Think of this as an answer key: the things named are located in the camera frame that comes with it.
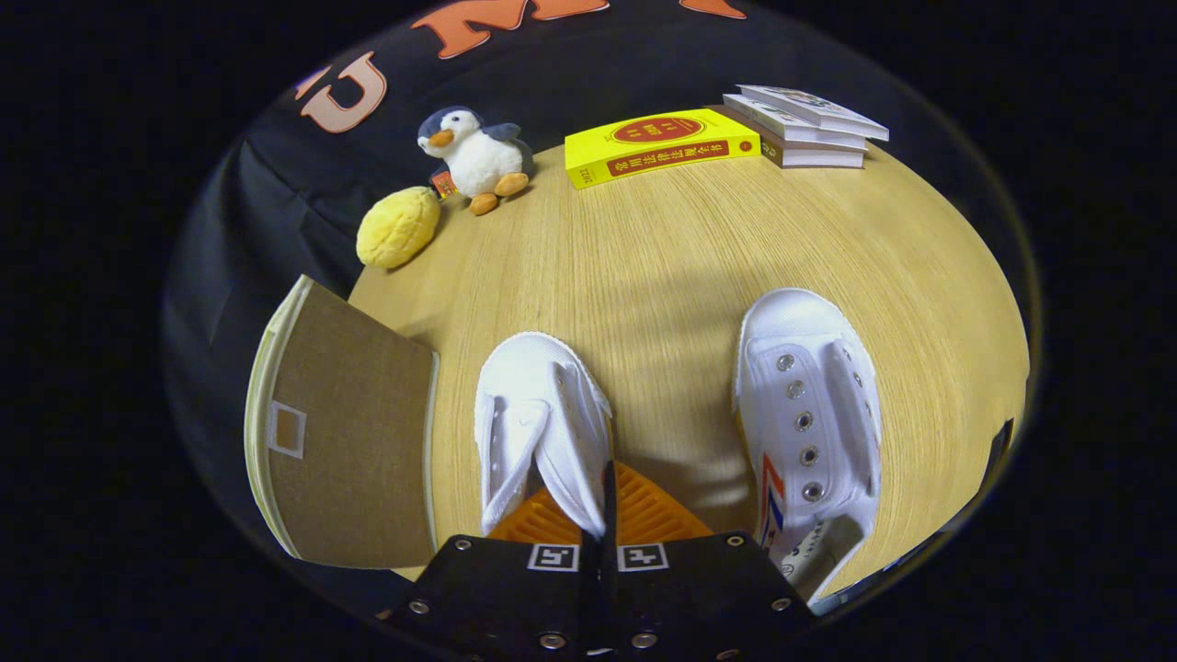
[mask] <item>black backdrop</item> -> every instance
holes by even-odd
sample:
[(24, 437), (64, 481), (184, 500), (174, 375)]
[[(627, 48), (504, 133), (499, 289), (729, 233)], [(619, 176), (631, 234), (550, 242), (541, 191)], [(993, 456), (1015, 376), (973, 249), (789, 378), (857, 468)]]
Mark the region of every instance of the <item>black backdrop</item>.
[[(6, 417), (28, 442), (11, 458), (34, 461), (6, 463), (4, 481), (24, 541), (13, 545), (22, 581), (9, 616), (31, 635), (13, 640), (14, 658), (45, 656), (26, 643), (95, 658), (397, 658), (268, 564), (217, 509), (166, 410), (157, 320), (180, 220), (226, 146), (292, 81), (406, 9), (14, 9), (12, 24), (25, 48), (11, 72), (22, 92), (12, 133), (33, 138), (9, 152), (25, 194), (9, 198), (19, 241), (5, 265), (22, 294), (5, 324), (27, 333), (7, 347), (19, 388)], [(1085, 335), (1159, 325), (1159, 305), (1126, 322), (1091, 312), (1129, 264), (1151, 266), (1135, 290), (1163, 300), (1143, 213), (1163, 172), (1146, 163), (1161, 118), (1148, 86), (1166, 61), (1153, 52), (1159, 12), (786, 9), (898, 73), (980, 145), (1035, 233), (1052, 313), (1046, 399), (1002, 490), (945, 554), (794, 653), (1164, 650), (1141, 607), (1161, 576), (1155, 557), (1130, 547), (1125, 564), (1111, 551), (1136, 542), (1150, 511), (1141, 484), (1166, 478), (1138, 462), (1146, 444), (1117, 452), (1108, 437), (1146, 439), (1146, 429), (1112, 410), (1111, 433), (1093, 437), (1109, 412), (1058, 395), (1089, 375), (1080, 359), (1099, 356), (1078, 351)], [(1129, 115), (1138, 130), (1109, 128)], [(1117, 345), (1117, 358), (1133, 347), (1152, 351)], [(1129, 469), (1136, 481), (1121, 481)], [(1155, 531), (1137, 539), (1162, 545)]]

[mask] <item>round wooden tabletop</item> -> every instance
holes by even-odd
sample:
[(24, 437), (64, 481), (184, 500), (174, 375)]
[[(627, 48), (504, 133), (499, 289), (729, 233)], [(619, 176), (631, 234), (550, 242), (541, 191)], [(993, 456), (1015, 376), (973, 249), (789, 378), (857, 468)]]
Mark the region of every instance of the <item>round wooden tabletop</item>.
[(749, 530), (756, 479), (730, 413), (740, 320), (778, 287), (837, 304), (878, 371), (883, 484), (875, 532), (827, 594), (943, 527), (977, 494), (1008, 419), (1017, 433), (1030, 359), (1010, 285), (957, 210), (884, 150), (862, 170), (754, 157), (583, 191), (563, 147), (536, 160), (531, 186), (486, 216), (446, 199), (432, 244), (400, 269), (367, 267), (350, 299), (440, 355), (438, 541), (480, 534), (474, 391), (519, 331), (584, 359), (612, 404), (618, 459), (712, 530)]

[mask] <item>yellow bread plush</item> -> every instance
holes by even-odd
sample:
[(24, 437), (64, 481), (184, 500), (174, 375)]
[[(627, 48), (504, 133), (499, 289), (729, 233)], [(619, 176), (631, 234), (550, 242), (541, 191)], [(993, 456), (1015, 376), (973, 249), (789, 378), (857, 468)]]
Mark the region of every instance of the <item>yellow bread plush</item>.
[(355, 254), (367, 265), (400, 266), (433, 239), (440, 216), (441, 204), (431, 188), (397, 191), (364, 214), (355, 234)]

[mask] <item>stuffed penguin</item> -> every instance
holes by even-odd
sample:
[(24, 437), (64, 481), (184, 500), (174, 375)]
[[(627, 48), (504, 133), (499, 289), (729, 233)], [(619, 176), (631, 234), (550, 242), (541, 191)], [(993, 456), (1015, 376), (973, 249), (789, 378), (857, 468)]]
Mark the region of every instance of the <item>stuffed penguin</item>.
[(481, 216), (499, 204), (500, 197), (523, 191), (536, 174), (531, 148), (516, 137), (519, 126), (484, 126), (483, 118), (465, 106), (443, 108), (417, 131), (417, 145), (445, 165), (458, 191), (470, 198), (470, 211)]

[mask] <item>black metal plate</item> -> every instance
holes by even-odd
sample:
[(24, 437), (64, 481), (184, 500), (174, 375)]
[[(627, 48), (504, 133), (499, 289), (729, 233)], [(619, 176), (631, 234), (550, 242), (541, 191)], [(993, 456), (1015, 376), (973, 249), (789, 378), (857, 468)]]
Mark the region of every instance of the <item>black metal plate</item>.
[[(459, 549), (459, 541), (470, 547)], [(592, 547), (579, 545), (580, 571), (528, 569), (528, 564), (543, 567), (544, 558), (551, 560), (552, 568), (567, 567), (567, 555), (559, 549), (545, 557), (534, 547), (472, 536), (450, 538), (385, 623), (457, 651), (454, 660), (581, 658), (581, 584), (597, 578), (596, 569), (585, 571), (596, 563)], [(427, 605), (427, 613), (414, 613), (414, 601)], [(544, 648), (540, 638), (548, 634), (559, 634), (566, 643), (554, 650)]]
[[(604, 576), (617, 660), (770, 660), (816, 624), (805, 601), (747, 534), (667, 542), (663, 548), (666, 568), (634, 571), (643, 564), (659, 565), (659, 560), (646, 561), (657, 556), (646, 549), (627, 560), (623, 548), (621, 561), (612, 563), (623, 567)], [(773, 603), (782, 607), (782, 598), (787, 607), (773, 609)], [(636, 642), (643, 633), (657, 641)]]

